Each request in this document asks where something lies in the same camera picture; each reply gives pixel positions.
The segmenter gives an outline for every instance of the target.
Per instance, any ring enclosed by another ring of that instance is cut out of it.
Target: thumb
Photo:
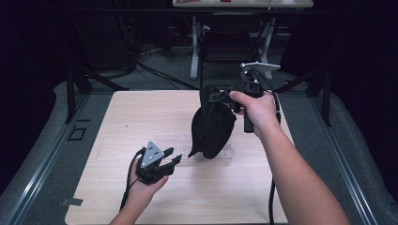
[[[229,94],[229,97],[232,100],[244,105],[246,108],[250,104],[250,101],[253,100],[252,97],[247,96],[246,94],[243,94],[243,93],[238,92],[238,91],[231,91],[231,93]]]
[[[154,189],[158,191],[159,189],[163,188],[166,182],[169,180],[169,176],[163,176],[158,182],[153,184]]]

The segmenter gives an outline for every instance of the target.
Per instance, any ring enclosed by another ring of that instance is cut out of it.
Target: dark background
[[[346,48],[337,52],[341,55],[329,70],[331,89],[353,116],[387,189],[398,200],[397,4],[382,0],[366,9],[341,5],[344,1],[314,2],[311,10],[353,10],[349,34],[343,41]],[[111,6],[107,1],[103,3],[103,7]],[[61,6],[56,1],[51,4]],[[49,20],[33,1],[0,5],[1,192],[48,120],[55,102],[53,89],[66,79],[71,66],[79,63],[89,68],[131,67],[123,38],[106,36],[107,30],[117,28],[115,18],[74,22],[62,15]],[[323,20],[296,22],[281,62],[282,70],[303,76],[321,65],[327,52],[334,48],[335,35],[345,25],[346,22]],[[88,34],[96,35],[81,40],[78,34],[87,32],[87,27],[93,29]],[[103,65],[100,57],[90,56],[84,42],[104,45],[109,40],[112,43],[102,48],[101,57],[108,57],[103,61],[111,64]]]

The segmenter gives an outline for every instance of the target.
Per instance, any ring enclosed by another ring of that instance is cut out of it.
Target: table leg
[[[191,62],[191,79],[196,80],[198,78],[198,34],[197,34],[197,22],[196,17],[192,18],[192,62]]]
[[[275,21],[276,21],[276,19],[272,18],[269,22],[267,22],[267,25],[266,25],[266,30],[264,32],[266,40],[264,41],[263,50],[262,50],[262,52],[260,54],[260,59],[261,59],[262,63],[268,63],[267,53],[268,53],[268,49],[269,49],[269,44],[270,44],[271,39],[272,39],[273,30],[275,28]],[[270,81],[272,81],[272,75],[271,75],[270,71],[266,72],[266,77]]]

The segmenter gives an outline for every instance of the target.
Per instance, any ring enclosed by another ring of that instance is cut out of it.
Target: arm
[[[138,160],[135,160],[131,168],[131,182],[137,179],[135,170],[137,167]],[[137,218],[144,212],[146,207],[149,205],[152,197],[155,193],[166,184],[168,176],[164,176],[156,184],[146,185],[137,181],[132,185],[129,197],[127,198],[126,204],[123,209],[117,214],[117,216],[111,221],[110,224],[124,225],[134,224]]]
[[[231,92],[244,105],[261,140],[281,204],[291,224],[349,224],[342,206],[284,134],[275,116],[272,94],[252,98]]]

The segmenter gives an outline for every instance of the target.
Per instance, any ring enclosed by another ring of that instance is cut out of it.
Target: wooden table
[[[74,194],[68,224],[107,224],[118,213],[130,161],[148,141],[182,154],[175,173],[155,195],[137,224],[267,223],[271,172],[262,144],[243,132],[243,118],[213,159],[191,151],[191,120],[198,91],[116,92]],[[288,126],[282,120],[285,133]],[[275,222],[286,222],[278,193]]]
[[[311,8],[312,0],[173,0],[174,7],[200,7],[200,8]]]
[[[230,0],[230,2],[222,2],[221,0],[173,0],[173,6],[176,8],[231,8],[233,12],[239,12],[240,8],[263,8],[270,10],[274,8],[311,8],[314,5],[312,0]],[[267,53],[271,42],[275,19],[267,22],[264,31],[264,46],[261,48],[260,58],[262,63],[268,63]],[[191,61],[191,79],[197,79],[199,53],[198,53],[198,24],[196,17],[192,17],[192,61]],[[270,71],[266,72],[266,76],[272,80]]]

